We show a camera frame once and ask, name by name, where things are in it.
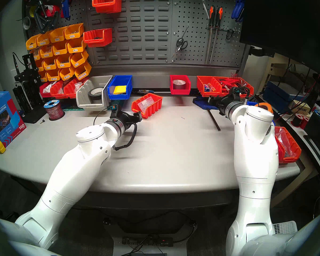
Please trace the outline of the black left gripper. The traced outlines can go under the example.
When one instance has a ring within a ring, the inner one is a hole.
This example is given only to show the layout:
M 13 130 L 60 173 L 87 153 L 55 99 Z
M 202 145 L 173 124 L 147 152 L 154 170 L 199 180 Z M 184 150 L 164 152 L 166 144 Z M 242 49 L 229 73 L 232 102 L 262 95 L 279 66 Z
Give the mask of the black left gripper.
M 125 131 L 130 128 L 130 126 L 133 123 L 139 123 L 142 121 L 142 113 L 141 112 L 135 112 L 133 115 L 129 115 L 126 112 L 120 112 L 119 113 L 119 119 L 123 123 L 123 126 L 125 128 Z

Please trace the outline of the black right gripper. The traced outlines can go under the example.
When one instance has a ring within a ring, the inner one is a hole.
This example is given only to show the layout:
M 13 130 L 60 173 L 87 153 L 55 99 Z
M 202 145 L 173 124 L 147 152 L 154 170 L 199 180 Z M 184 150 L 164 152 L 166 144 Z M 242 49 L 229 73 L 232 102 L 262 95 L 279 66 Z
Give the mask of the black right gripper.
M 211 108 L 219 109 L 219 114 L 225 115 L 227 105 L 233 102 L 233 94 L 228 94 L 220 99 L 218 99 L 218 97 L 209 96 L 209 102 Z

